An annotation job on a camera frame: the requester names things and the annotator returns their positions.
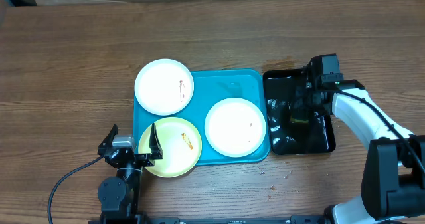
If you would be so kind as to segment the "white plate with crumbs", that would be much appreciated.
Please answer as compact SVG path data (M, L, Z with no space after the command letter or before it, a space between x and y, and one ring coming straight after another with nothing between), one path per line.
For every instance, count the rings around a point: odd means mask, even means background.
M205 136L218 153L241 158L261 146L266 136L266 121L252 102L243 98L226 98L208 111Z

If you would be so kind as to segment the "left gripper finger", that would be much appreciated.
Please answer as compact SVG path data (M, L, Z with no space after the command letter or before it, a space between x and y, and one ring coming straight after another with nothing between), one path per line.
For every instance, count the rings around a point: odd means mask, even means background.
M108 148L112 146L113 139L118 133L118 126L114 124L108 135L101 141L98 146L98 155L104 155Z
M163 150L159 142L157 135L157 128L155 123L151 125L151 131L149 136L149 147L151 149L151 158L154 160L163 159Z

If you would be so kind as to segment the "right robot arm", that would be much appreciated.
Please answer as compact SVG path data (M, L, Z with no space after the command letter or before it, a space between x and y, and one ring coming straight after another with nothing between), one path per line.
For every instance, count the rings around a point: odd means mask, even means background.
M325 210L328 223L400 223L424 214L424 136L386 115L356 80L295 83L291 119L334 115L367 149L360 196Z

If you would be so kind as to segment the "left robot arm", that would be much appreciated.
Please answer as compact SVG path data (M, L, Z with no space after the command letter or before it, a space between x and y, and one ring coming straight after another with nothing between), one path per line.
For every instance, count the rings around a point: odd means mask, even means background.
M138 154L133 136L119 135L118 127L98 146L98 154L116 168L116 176L105 179L98 188L101 203L100 223L150 223L149 217L139 211L142 169L153 167L163 158L163 150L156 125L148 135L149 153Z

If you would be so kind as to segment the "green yellow sponge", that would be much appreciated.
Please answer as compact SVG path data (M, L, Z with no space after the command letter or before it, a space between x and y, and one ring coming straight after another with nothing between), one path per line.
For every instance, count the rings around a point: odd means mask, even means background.
M293 116L290 118L290 121L299 124L306 124L309 122L307 118L294 118Z

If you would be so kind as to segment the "yellow plate with food scrap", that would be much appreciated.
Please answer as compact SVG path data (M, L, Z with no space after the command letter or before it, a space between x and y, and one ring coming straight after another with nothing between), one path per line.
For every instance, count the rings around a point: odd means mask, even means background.
M189 121L178 117L166 117L155 122L157 135L163 150L163 159L155 160L146 170L158 177L178 177L190 171L198 162L202 140L199 131ZM193 149L182 139L188 135Z

